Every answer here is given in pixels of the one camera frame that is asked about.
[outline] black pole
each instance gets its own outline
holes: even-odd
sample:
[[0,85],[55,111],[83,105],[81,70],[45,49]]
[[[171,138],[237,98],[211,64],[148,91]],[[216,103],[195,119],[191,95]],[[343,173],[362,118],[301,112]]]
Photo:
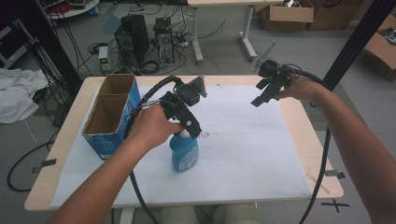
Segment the black pole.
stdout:
[[352,33],[323,81],[334,90],[379,26],[396,5],[395,0],[375,0]]
[[49,21],[35,0],[13,0],[14,11],[31,36],[35,37],[48,54],[71,97],[75,97],[82,80],[67,57],[61,42],[53,33]]

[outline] open box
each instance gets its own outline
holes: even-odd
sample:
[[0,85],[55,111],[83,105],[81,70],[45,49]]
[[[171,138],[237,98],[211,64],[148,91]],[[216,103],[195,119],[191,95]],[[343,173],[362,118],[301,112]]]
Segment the open box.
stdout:
[[303,31],[314,20],[314,6],[309,0],[300,1],[302,7],[280,7],[278,4],[261,10],[262,28],[277,31]]
[[396,17],[389,15],[361,52],[360,60],[371,66],[386,80],[396,80],[396,45],[391,44],[384,34],[396,29]]
[[107,160],[124,138],[132,110],[140,102],[133,75],[108,75],[93,103],[82,135],[102,160]]

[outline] bottle cap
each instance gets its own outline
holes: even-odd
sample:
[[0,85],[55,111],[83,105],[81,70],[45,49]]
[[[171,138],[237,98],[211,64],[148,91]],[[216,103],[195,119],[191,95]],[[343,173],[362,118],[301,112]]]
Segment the bottle cap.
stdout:
[[189,132],[187,132],[187,130],[181,131],[181,133],[180,133],[179,135],[180,135],[180,137],[182,137],[182,138],[188,138],[188,137],[190,137],[190,134],[189,134]]

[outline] table leg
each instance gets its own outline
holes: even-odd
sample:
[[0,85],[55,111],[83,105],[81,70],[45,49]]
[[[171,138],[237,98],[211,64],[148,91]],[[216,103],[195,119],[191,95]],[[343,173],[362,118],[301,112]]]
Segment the table leg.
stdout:
[[204,61],[202,56],[201,48],[198,42],[198,21],[197,21],[197,10],[198,7],[193,9],[192,19],[193,19],[193,31],[192,31],[192,46],[194,47],[196,63],[200,64]]
[[249,55],[250,61],[253,61],[255,58],[257,58],[257,54],[254,51],[254,48],[251,47],[251,44],[248,41],[248,30],[250,28],[250,21],[251,21],[251,16],[253,14],[253,8],[254,8],[254,6],[248,6],[245,30],[243,32],[239,32],[239,34],[241,35],[242,43],[244,44],[245,48],[247,49],[247,53]]
[[134,207],[122,208],[120,224],[132,224],[134,221]]

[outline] forearm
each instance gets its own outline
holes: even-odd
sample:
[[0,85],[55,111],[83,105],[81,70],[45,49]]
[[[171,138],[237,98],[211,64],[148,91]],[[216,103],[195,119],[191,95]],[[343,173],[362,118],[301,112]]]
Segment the forearm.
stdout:
[[396,209],[396,162],[388,150],[333,93],[321,91],[322,110],[343,162],[373,221]]
[[102,223],[125,180],[145,155],[126,140],[58,209],[50,223]]

